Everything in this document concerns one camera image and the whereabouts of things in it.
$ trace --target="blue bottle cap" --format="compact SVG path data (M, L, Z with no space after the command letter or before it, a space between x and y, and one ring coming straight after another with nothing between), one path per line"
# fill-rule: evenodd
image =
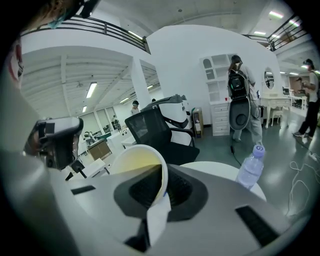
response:
M256 157L256 158L262 158L265 155L265 147L262 145L255 145L253 147L253 151L252 154Z

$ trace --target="cardboard box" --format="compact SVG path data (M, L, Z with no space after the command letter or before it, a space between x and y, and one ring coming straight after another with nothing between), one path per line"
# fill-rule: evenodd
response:
M196 107L192 111L192 119L194 123L195 137L202 138L204 135L204 120L201 107Z

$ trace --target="fluorescent light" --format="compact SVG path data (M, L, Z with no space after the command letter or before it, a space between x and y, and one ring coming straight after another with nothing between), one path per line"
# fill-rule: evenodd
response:
M128 99L129 99L129 97L126 97L125 99L121 100L120 103L125 102Z
M96 83L96 82L92 82L92 83L90 84L90 88L89 88L89 90L88 90L88 93L86 94L86 97L87 97L87 98L90 98L90 97L91 97L91 95L94 93L94 90L95 90L96 86L97 86L97 83Z
M293 20L289 20L289 23L295 25L296 27L300 26L298 23L294 22Z
M137 37L137 38L139 38L139 39L143 39L140 35L137 35L137 34L135 34L135 33L133 33L133 32L131 32L131 31L128 31L131 35L134 35L135 37Z
M265 35L266 34L265 32L260 32L260 31L255 31L254 33L258 34L258 35Z
M273 15L273 16L276 16L276 17L278 17L278 18L280 18L280 19L282 19L282 18L284 17L282 14L277 13L277 12L275 12L275 11L270 11L269 14L270 14L270 15Z

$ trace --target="black railing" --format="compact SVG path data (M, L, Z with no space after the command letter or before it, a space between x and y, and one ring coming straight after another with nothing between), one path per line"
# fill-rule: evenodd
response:
M252 34L244 34L243 36L256 40L259 44L274 52L306 34L301 19L293 15L269 36Z
M28 31L26 33L22 33L21 36L25 36L34 32L38 31L45 31L50 30L46 25L43 25L41 27L38 27L37 29ZM117 25L111 24L109 22L96 19L96 18L87 18L83 19L79 15L75 15L73 18L64 21L61 25L59 25L56 30L81 30L81 31L88 31L88 32L94 32L103 34L109 37L113 37L119 40L122 40L124 42L127 42L128 44L131 44L135 47L140 48L141 50L150 53L149 47L147 44L146 38L139 38L133 34L131 34L129 31L123 29L122 27L119 27Z

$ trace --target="white cable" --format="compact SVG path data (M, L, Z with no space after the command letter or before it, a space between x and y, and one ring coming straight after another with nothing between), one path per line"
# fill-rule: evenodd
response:
M318 159L318 162L319 162L320 157L317 154L313 154L313 155ZM310 196L310 190L309 190L308 186L302 180L300 180L300 179L296 180L296 178L299 175L299 172L302 172L304 166L308 166L309 168L311 168L314 171L315 180L316 180L316 182L318 184L320 184L320 174L318 173L320 171L320 169L316 170L315 168L313 168L312 166L310 166L310 165L308 165L306 163L304 163L302 165L301 169L299 169L298 168L298 164L295 161L290 162L289 166L290 166L291 169L297 170L297 173L296 173L296 175L294 176L294 178L292 180L292 187L291 187L291 190L290 190L290 193L289 193L288 211L285 214L286 216L289 214L290 209L291 209L292 204L293 204L293 201L294 201L294 188L295 188L295 186L300 182L305 186L305 188L308 191L308 197L306 198L306 201L305 201L305 204L304 204L303 208L301 210L299 210L297 213L289 215L289 216L295 216L295 215L298 215L299 213L301 213L302 211L305 210L305 208L307 206L307 203L308 203L308 200L309 200L309 196Z

